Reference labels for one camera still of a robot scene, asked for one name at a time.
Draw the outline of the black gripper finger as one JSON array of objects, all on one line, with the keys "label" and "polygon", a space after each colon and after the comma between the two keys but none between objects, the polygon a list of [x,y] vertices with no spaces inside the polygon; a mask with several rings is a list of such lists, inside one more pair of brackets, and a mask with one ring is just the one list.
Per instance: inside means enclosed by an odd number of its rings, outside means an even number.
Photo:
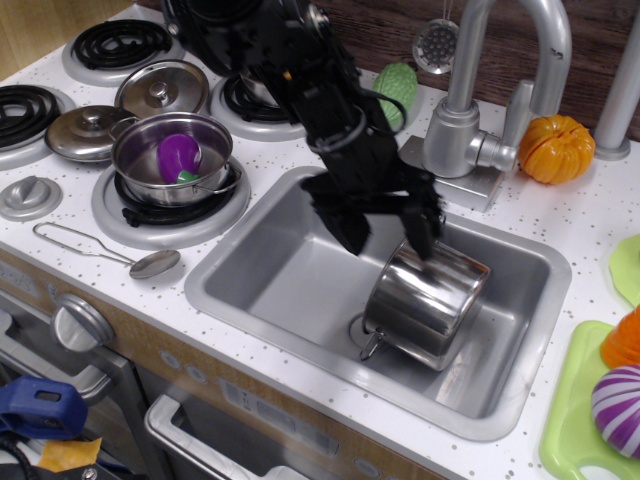
[{"label": "black gripper finger", "polygon": [[312,202],[329,233],[353,255],[360,255],[370,235],[370,226],[364,214],[341,204]]},{"label": "black gripper finger", "polygon": [[406,239],[418,257],[421,260],[430,258],[433,255],[436,240],[441,234],[441,209],[408,205],[402,209],[400,219]]}]

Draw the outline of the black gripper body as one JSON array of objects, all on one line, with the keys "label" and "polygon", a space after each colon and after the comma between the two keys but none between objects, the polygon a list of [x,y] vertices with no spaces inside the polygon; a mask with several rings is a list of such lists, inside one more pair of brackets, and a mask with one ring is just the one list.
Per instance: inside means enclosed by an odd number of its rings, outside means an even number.
[{"label": "black gripper body", "polygon": [[400,218],[408,205],[439,207],[434,176],[400,159],[391,136],[372,134],[321,158],[327,171],[302,182],[312,200],[341,204],[361,212]]}]

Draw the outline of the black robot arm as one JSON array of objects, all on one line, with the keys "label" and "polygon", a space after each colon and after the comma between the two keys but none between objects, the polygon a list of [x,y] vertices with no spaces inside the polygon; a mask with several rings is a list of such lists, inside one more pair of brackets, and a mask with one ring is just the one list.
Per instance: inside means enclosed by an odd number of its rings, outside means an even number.
[{"label": "black robot arm", "polygon": [[442,218],[431,173],[399,156],[381,95],[364,89],[352,56],[308,1],[165,1],[170,33],[213,73],[254,75],[300,124],[326,170],[301,187],[327,230],[358,255],[370,214],[398,217],[421,259]]}]

